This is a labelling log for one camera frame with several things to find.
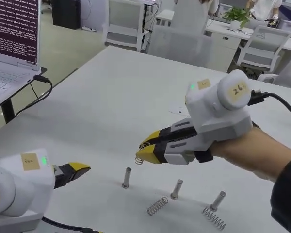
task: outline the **metal spring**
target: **metal spring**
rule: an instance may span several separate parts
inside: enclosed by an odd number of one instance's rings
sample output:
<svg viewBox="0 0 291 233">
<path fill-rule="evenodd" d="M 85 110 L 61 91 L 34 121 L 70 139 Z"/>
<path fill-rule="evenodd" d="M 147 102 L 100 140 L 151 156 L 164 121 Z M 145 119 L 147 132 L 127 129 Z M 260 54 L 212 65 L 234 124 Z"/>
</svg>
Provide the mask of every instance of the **metal spring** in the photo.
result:
<svg viewBox="0 0 291 233">
<path fill-rule="evenodd" d="M 161 208 L 163 208 L 168 203 L 167 197 L 162 197 L 156 203 L 154 203 L 150 208 L 148 208 L 147 213 L 149 215 L 154 215 L 158 212 Z"/>
<path fill-rule="evenodd" d="M 207 206 L 203 211 L 202 214 L 208 218 L 210 222 L 212 222 L 219 230 L 223 230 L 226 224 L 220 219 L 214 212 Z"/>
<path fill-rule="evenodd" d="M 150 143 L 145 142 L 142 145 L 140 145 L 139 150 L 142 150 L 143 148 L 145 148 L 147 146 L 150 146 L 150 145 L 151 145 Z M 144 160 L 136 156 L 136 158 L 135 158 L 135 164 L 141 165 L 143 163 L 144 163 Z"/>
</svg>

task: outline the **laptop keyboard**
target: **laptop keyboard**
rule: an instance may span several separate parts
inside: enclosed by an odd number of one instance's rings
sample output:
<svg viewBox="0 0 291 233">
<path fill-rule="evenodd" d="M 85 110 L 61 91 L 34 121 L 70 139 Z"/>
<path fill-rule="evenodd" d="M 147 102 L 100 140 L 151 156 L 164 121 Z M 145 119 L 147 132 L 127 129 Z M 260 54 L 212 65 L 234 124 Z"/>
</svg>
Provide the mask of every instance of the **laptop keyboard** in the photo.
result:
<svg viewBox="0 0 291 233">
<path fill-rule="evenodd" d="M 26 80 L 26 76 L 29 76 L 29 73 L 16 74 L 0 70 L 0 95 L 15 87 L 17 83 L 23 83 Z"/>
</svg>

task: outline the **potted plant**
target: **potted plant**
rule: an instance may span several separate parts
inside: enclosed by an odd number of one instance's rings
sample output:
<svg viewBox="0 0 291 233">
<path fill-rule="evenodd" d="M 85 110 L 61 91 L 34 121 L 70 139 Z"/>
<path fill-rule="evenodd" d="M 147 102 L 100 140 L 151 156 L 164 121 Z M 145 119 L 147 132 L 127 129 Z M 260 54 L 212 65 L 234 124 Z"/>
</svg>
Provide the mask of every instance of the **potted plant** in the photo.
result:
<svg viewBox="0 0 291 233">
<path fill-rule="evenodd" d="M 230 28 L 233 30 L 238 30 L 243 28 L 244 25 L 249 22 L 249 12 L 247 10 L 233 7 L 224 14 L 227 21 L 230 21 Z"/>
</svg>

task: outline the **metal pin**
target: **metal pin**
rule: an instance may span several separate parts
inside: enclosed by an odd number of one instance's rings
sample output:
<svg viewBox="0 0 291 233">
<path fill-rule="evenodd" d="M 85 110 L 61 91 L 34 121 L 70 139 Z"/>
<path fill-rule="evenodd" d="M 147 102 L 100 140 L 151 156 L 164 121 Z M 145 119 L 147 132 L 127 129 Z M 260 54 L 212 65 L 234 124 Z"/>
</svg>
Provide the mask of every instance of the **metal pin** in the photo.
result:
<svg viewBox="0 0 291 233">
<path fill-rule="evenodd" d="M 178 194 L 183 184 L 183 180 L 178 180 L 174 191 L 170 194 L 171 199 L 176 200 L 178 199 Z"/>
<path fill-rule="evenodd" d="M 221 204 L 221 202 L 223 201 L 223 199 L 225 198 L 226 196 L 226 192 L 220 192 L 219 195 L 217 196 L 217 198 L 214 200 L 213 204 L 211 204 L 209 206 L 209 208 L 212 210 L 212 211 L 217 211 L 218 210 L 218 207 L 219 205 Z"/>
<path fill-rule="evenodd" d="M 122 184 L 122 187 L 125 189 L 129 187 L 130 173 L 131 173 L 131 168 L 130 167 L 126 168 L 124 182 Z"/>
</svg>

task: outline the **label sticker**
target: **label sticker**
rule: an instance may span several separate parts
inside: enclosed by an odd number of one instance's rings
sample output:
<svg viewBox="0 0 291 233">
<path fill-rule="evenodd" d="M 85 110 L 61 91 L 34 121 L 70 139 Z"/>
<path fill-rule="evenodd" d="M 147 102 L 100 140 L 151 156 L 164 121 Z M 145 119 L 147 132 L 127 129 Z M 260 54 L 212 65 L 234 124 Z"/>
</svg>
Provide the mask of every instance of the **label sticker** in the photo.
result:
<svg viewBox="0 0 291 233">
<path fill-rule="evenodd" d="M 235 86 L 230 88 L 227 92 L 232 102 L 236 102 L 237 100 L 239 100 L 240 97 L 248 93 L 250 93 L 250 90 L 245 81 L 241 81 L 237 83 Z"/>
<path fill-rule="evenodd" d="M 197 85 L 198 85 L 198 90 L 202 90 L 202 89 L 205 89 L 205 88 L 211 86 L 209 79 L 204 79 L 202 81 L 198 81 Z"/>
<path fill-rule="evenodd" d="M 23 162 L 24 171 L 39 170 L 40 165 L 38 157 L 34 153 L 21 154 L 21 160 Z"/>
</svg>

